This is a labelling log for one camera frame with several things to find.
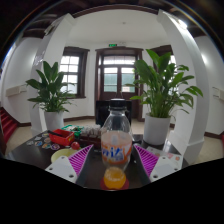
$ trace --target white wall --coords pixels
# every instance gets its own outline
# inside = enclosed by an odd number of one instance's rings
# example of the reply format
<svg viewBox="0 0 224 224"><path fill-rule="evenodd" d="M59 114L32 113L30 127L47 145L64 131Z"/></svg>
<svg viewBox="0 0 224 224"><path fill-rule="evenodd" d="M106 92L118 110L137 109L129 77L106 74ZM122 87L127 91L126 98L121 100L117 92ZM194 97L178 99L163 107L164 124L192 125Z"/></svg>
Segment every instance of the white wall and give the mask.
<svg viewBox="0 0 224 224"><path fill-rule="evenodd" d="M22 38L10 58L10 63L5 68L2 106L20 123L30 122L27 92L5 97L5 91L8 88L23 85L30 79L33 60L40 41L39 38Z"/></svg>
<svg viewBox="0 0 224 224"><path fill-rule="evenodd" d="M86 67L86 83L85 83L85 96L86 99L75 99L74 103L77 104L77 107L66 106L70 113L65 113L64 118L68 117L79 117L79 116L94 116L94 94L95 94L95 63L96 63L96 49L108 48L109 43L82 43L82 42L69 42L66 46L80 47L90 49L88 53L87 67ZM126 42L126 47L142 48L143 59L149 64L153 65L151 58L145 51L145 49L155 48L162 45L168 45L169 42L155 42L142 44L138 42ZM142 117L145 117L145 113L148 112L147 106L143 105Z"/></svg>
<svg viewBox="0 0 224 224"><path fill-rule="evenodd" d="M223 61L209 37L197 37L195 41L201 51L209 79L210 106L206 132L221 134L224 130L224 101L213 97L213 94L217 95L217 91L212 87L224 90Z"/></svg>

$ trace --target wall trim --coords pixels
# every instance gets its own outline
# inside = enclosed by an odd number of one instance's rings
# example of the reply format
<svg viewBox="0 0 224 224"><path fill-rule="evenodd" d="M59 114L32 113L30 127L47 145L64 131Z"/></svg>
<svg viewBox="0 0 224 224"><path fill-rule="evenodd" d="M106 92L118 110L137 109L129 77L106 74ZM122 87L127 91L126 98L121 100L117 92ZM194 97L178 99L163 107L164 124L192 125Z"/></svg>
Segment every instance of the wall trim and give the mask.
<svg viewBox="0 0 224 224"><path fill-rule="evenodd" d="M142 118L139 120L140 122L145 122L145 118ZM170 124L170 128L175 128L175 124ZM224 135L224 131L221 134L214 134L211 132L205 132L204 136L209 137L209 138L216 138L216 139L222 139L222 136Z"/></svg>
<svg viewBox="0 0 224 224"><path fill-rule="evenodd" d="M114 9L128 9L128 10L137 10L137 11L143 11L143 12L148 12L148 13L152 13L155 15L158 15L158 10L155 9L150 9L150 8L146 8L146 7L142 7L142 6L136 6L136 5L104 5L104 6L97 6L94 8L89 8L86 10L83 10L81 12L76 12L74 14L72 14L73 18L78 18L80 16L84 16L87 15L89 13L94 13L94 12L100 12L100 11L104 11L104 10L114 10Z"/></svg>
<svg viewBox="0 0 224 224"><path fill-rule="evenodd" d="M86 120L86 119L95 119L95 116L82 116L82 117L65 118L64 122L79 121L79 120ZM27 126L31 126L31 122L19 123L19 125L18 125L18 127L27 127Z"/></svg>
<svg viewBox="0 0 224 224"><path fill-rule="evenodd" d="M64 122L68 122L68 121L79 121L79 120L87 120L87 119L95 119L95 116L82 116L82 117L65 118L65 119L64 119Z"/></svg>

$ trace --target white column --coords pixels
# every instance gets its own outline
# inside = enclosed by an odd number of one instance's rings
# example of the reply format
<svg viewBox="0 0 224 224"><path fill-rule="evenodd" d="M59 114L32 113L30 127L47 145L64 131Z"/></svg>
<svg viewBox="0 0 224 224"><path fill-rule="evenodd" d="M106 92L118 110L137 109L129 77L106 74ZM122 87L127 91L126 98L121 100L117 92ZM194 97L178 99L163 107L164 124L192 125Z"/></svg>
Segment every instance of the white column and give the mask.
<svg viewBox="0 0 224 224"><path fill-rule="evenodd" d="M188 80L189 86L195 85L203 92L204 97L194 97L194 108L184 104L184 111L178 110L176 123L173 131L170 132L168 140L184 156L189 164L197 159L204 143L204 133L209 112L209 86L208 75L203 62L200 50L187 29L184 29L176 20L177 18L160 10L157 20L164 27L177 65L186 65L189 72L186 75L193 75L195 79ZM187 85L181 85L179 92L182 92Z"/></svg>
<svg viewBox="0 0 224 224"><path fill-rule="evenodd" d="M54 21L52 25L55 26L55 28L50 34L44 36L42 42L40 43L40 47L37 50L30 78L40 81L36 69L43 72L43 61L47 61L50 66L53 66L54 62L58 62L60 65L67 37L74 24L75 19L70 14ZM29 88L28 97L37 97L37 90ZM34 103L29 103L30 119L32 124L31 131L33 136L35 136L46 130L46 123L44 111L39 109L38 106L33 108L33 105Z"/></svg>

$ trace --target red object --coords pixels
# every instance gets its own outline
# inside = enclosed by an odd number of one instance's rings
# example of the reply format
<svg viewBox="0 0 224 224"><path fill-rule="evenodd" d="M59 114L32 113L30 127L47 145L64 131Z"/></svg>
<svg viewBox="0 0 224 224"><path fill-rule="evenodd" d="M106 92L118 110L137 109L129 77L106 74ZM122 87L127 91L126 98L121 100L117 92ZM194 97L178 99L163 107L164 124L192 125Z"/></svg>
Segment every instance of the red object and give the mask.
<svg viewBox="0 0 224 224"><path fill-rule="evenodd" d="M71 147L76 150L80 149L80 145L78 142L72 142Z"/></svg>
<svg viewBox="0 0 224 224"><path fill-rule="evenodd" d="M223 144L223 147L224 147L224 135L222 136L222 144Z"/></svg>
<svg viewBox="0 0 224 224"><path fill-rule="evenodd" d="M74 133L71 131L65 131L62 129L56 129L53 132L62 135L63 137L59 137L56 135L52 135L49 133L49 137L52 142L57 143L59 145L68 146L75 140Z"/></svg>
<svg viewBox="0 0 224 224"><path fill-rule="evenodd" d="M109 189L109 188L105 185L105 183L104 183L104 179L102 178L101 181L100 181L100 187L101 187L102 190L105 190L105 191L108 191L108 190L115 190L115 191L119 191L119 190L127 190L127 189L129 188L129 181L128 181L128 179L126 178L126 181L125 181L123 187L120 188L120 189Z"/></svg>
<svg viewBox="0 0 224 224"><path fill-rule="evenodd" d="M7 143L11 135L17 129L18 124L4 108L0 109L0 115L1 115L0 118L2 122L2 132L4 135L4 141L5 143Z"/></svg>

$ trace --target tiled floor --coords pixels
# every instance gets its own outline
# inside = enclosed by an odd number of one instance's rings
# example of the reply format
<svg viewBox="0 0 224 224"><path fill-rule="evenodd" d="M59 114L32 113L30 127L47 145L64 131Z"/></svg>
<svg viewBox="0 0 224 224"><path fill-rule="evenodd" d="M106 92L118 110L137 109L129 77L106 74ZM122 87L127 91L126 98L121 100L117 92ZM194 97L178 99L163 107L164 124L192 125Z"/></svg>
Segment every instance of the tiled floor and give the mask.
<svg viewBox="0 0 224 224"><path fill-rule="evenodd" d="M94 119L80 120L80 121L70 121L65 122L65 125L74 124L74 125L93 125L95 124ZM143 134L144 132L144 122L138 122L137 120L132 120L132 132L133 134ZM20 127L18 128L7 143L8 154L15 147L21 145L25 141L32 138L31 127ZM223 158L223 145L221 140L205 137L204 145L201 149L201 152L194 164L208 162L215 159Z"/></svg>

